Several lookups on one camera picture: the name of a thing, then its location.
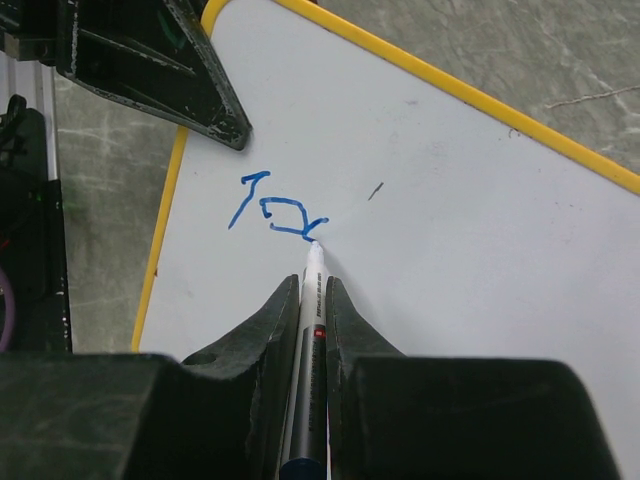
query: pen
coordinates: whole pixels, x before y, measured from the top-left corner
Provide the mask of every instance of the pen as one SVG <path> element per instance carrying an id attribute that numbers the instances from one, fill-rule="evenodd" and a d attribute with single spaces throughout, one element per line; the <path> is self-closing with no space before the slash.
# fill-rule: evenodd
<path id="1" fill-rule="evenodd" d="M 300 295 L 280 480 L 324 480 L 327 476 L 326 289 L 324 253 L 314 241 Z"/>

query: black mark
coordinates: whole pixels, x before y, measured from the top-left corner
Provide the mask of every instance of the black mark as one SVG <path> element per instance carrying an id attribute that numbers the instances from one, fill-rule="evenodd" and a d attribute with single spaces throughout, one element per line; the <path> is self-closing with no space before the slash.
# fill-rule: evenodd
<path id="1" fill-rule="evenodd" d="M 370 202 L 371 199 L 373 198 L 373 196 L 378 193 L 378 190 L 380 190 L 382 188 L 382 185 L 384 185 L 384 182 L 380 182 L 380 185 L 378 185 L 376 187 L 376 189 L 371 193 L 371 196 L 369 197 L 369 200 L 367 200 L 367 202 Z"/>

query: yellow board border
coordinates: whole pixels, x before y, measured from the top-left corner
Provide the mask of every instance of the yellow board border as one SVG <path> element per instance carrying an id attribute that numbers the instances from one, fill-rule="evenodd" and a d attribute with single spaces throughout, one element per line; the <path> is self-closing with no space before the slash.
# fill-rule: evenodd
<path id="1" fill-rule="evenodd" d="M 202 26 L 208 35 L 213 32 L 218 15 L 230 0 L 209 0 L 202 14 Z M 468 103 L 478 110 L 500 120 L 502 123 L 524 133 L 538 142 L 550 147 L 566 157 L 578 162 L 603 177 L 617 183 L 623 188 L 640 194 L 640 175 L 621 167 L 610 160 L 577 142 L 559 134 L 549 127 L 533 120 L 523 113 L 505 105 L 489 95 L 473 88 L 457 78 L 429 65 L 426 62 L 410 55 L 398 47 L 385 42 L 346 20 L 334 15 L 327 10 L 313 4 L 309 0 L 275 0 L 283 7 L 311 20 L 312 22 L 330 30 L 344 39 L 384 58 L 388 62 L 412 73 L 418 78 L 438 87 L 454 97 Z M 144 328 L 144 320 L 147 315 L 151 289 L 156 274 L 162 241 L 167 229 L 169 210 L 173 201 L 173 194 L 178 181 L 178 172 L 182 163 L 182 155 L 187 144 L 189 131 L 185 127 L 178 127 L 176 140 L 171 152 L 171 160 L 167 171 L 167 179 L 162 193 L 162 201 L 158 212 L 158 220 L 151 244 L 151 254 L 144 278 L 140 306 L 136 316 L 136 324 L 131 340 L 131 348 L 137 352 L 140 347 L 140 338 Z"/>

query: whiteboard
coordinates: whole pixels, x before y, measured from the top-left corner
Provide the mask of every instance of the whiteboard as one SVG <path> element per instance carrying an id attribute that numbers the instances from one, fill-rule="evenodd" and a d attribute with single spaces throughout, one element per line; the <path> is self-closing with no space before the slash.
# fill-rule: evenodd
<path id="1" fill-rule="evenodd" d="M 640 478 L 639 198 L 268 0 L 212 41 L 254 132 L 188 135 L 140 350 L 220 338 L 302 273 L 306 235 L 404 353 L 566 362 Z"/>

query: purple cable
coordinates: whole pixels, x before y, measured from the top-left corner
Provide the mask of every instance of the purple cable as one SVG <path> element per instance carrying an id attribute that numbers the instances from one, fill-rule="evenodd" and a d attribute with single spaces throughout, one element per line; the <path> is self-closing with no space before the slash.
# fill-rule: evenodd
<path id="1" fill-rule="evenodd" d="M 4 328 L 2 329 L 2 336 L 0 336 L 0 352 L 6 352 L 13 336 L 13 327 L 16 324 L 16 299 L 13 296 L 9 277 L 4 273 L 2 267 L 0 267 L 0 287 L 4 291 L 5 306 Z"/>

